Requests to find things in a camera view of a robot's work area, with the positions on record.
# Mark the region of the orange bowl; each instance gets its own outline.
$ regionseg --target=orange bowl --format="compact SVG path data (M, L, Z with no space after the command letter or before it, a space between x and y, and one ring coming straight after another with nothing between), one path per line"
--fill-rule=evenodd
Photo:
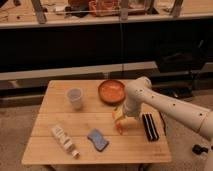
M117 80L103 81L98 87L99 97L109 105L116 105L125 99L124 87L124 84Z

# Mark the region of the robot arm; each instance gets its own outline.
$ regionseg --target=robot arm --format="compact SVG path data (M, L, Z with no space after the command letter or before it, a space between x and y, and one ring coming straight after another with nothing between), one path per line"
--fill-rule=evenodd
M211 141L205 171L212 170L213 111L154 92L151 86L151 81L147 77L138 78L125 86L124 115L139 116L141 103L146 103L203 136Z

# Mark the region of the white cup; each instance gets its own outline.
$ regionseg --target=white cup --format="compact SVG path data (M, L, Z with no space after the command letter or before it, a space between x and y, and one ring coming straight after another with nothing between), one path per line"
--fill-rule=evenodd
M72 104L73 108L78 110L82 108L82 90L80 88L72 88L68 91L67 97Z

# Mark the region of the table top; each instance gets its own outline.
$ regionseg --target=table top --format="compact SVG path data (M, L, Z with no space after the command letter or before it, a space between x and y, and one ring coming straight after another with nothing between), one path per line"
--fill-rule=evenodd
M35 12L30 0L22 0L21 5L15 7L13 0L8 0L0 9L0 28L30 28L30 27L50 27L66 25L91 25L91 24L113 24L120 23L118 16L93 17L91 14L83 18L65 17L56 15L55 5L67 5L67 0L40 0L41 4L48 9L45 13L46 24L38 24ZM174 0L156 0L154 7L159 15L131 15L128 20L122 22L143 22L143 21L164 21L174 19L165 12L160 3L173 3ZM206 18L213 16L212 0L184 0L181 10L181 19Z
M114 127L112 111L98 96L98 86L104 80L56 80L48 85L33 131L29 138L23 164L130 164L171 161L159 113L142 104L142 113L151 113L159 140L149 142L144 126L134 118L121 121L123 135ZM83 90L83 108L73 110L66 93L70 88ZM67 154L54 139L51 128L59 124L73 139L80 153L78 159ZM103 152L95 150L87 135L97 128L109 141Z

